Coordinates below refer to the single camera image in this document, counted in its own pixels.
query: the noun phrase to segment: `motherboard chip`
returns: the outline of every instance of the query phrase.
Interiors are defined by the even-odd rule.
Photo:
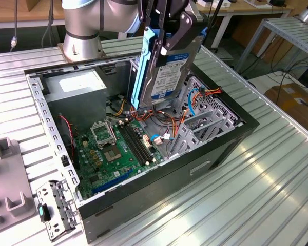
[[[122,157],[121,152],[116,145],[104,148],[103,153],[108,162],[114,161]]]
[[[89,181],[90,181],[91,183],[95,183],[95,182],[97,182],[98,180],[99,180],[99,178],[98,178],[97,175],[92,176],[92,177],[89,178]]]

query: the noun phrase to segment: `aluminum extrusion table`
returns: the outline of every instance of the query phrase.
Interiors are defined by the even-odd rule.
[[[142,38],[103,42],[108,55],[141,45]],[[61,175],[23,70],[64,62],[58,48],[0,54],[0,137],[20,143],[34,197]],[[92,245],[305,245],[308,132],[205,48],[195,63],[260,126],[224,164]],[[0,232],[0,245],[12,244],[50,245],[38,214]],[[53,245],[86,245],[81,226]]]
[[[259,57],[267,48],[275,34],[281,36],[283,39],[298,47],[299,52],[302,50],[308,54],[308,24],[303,23],[296,18],[264,19],[248,43],[237,65],[235,66],[236,72],[240,72],[240,69],[242,68],[247,56],[251,52],[254,44],[258,40],[264,28],[270,29],[272,33],[268,37],[267,42],[264,43],[261,50],[257,54],[257,57]],[[290,65],[294,62],[298,54],[299,53],[296,53],[294,55],[288,67],[290,67]]]

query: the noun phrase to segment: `green motherboard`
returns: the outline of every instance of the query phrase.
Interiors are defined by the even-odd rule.
[[[140,124],[137,121],[132,121],[129,126],[137,131],[139,141],[145,146],[142,139],[145,133]],[[123,134],[119,131],[119,127],[112,126],[111,128],[116,137],[114,145],[107,144],[100,148],[90,129],[85,134],[74,138],[77,151],[75,154],[78,155],[79,162],[79,168],[76,168],[80,180],[79,191],[84,199],[141,172],[145,172],[159,162],[163,162],[160,152],[154,146],[151,146],[150,148],[145,148],[154,161],[146,165],[139,163],[130,148],[130,143],[125,140]],[[109,137],[109,133],[105,128],[100,129],[100,132],[98,129],[95,132],[97,140]]]

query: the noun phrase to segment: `metal bracket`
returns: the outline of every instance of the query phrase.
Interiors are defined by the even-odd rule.
[[[73,231],[80,223],[79,213],[66,180],[49,181],[36,191],[41,205],[48,208],[50,220],[45,221],[51,242]]]

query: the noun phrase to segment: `blue hard drive label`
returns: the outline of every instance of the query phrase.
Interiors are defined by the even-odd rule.
[[[166,65],[159,68],[151,94],[152,99],[161,99],[173,93],[181,76],[180,69],[188,57],[188,53],[168,57]]]

